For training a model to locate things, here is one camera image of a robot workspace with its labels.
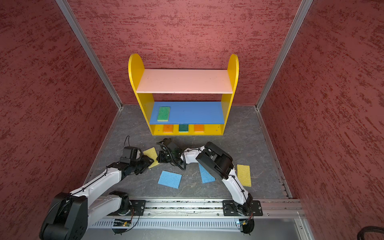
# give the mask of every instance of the blue shelf board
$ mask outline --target blue shelf board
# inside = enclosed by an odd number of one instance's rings
[[[160,107],[170,107],[168,122],[158,122]],[[224,124],[221,102],[155,102],[149,124]]]

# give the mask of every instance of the side wall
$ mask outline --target side wall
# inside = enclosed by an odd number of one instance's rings
[[[121,101],[137,104],[128,60],[146,68],[227,69],[240,74],[234,104],[254,105],[301,0],[68,0]],[[156,100],[220,101],[221,96],[156,94]]]
[[[384,227],[383,12],[380,1],[315,0],[262,106],[316,240]]]
[[[117,107],[54,0],[0,3],[2,239],[37,239],[83,184]]]

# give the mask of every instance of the pink shelf board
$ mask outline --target pink shelf board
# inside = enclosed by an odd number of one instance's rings
[[[232,93],[227,70],[145,69],[137,93]]]

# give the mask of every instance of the light green sponge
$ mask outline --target light green sponge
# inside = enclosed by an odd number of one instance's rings
[[[168,122],[170,107],[160,107],[159,114],[157,116],[158,122]]]

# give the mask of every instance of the blue sponge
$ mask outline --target blue sponge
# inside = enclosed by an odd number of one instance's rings
[[[180,180],[181,174],[162,171],[157,183],[168,187],[179,188]]]
[[[203,183],[215,181],[215,178],[212,177],[212,175],[210,175],[209,172],[203,166],[201,166],[200,163],[199,163],[199,168],[200,168],[201,181]]]

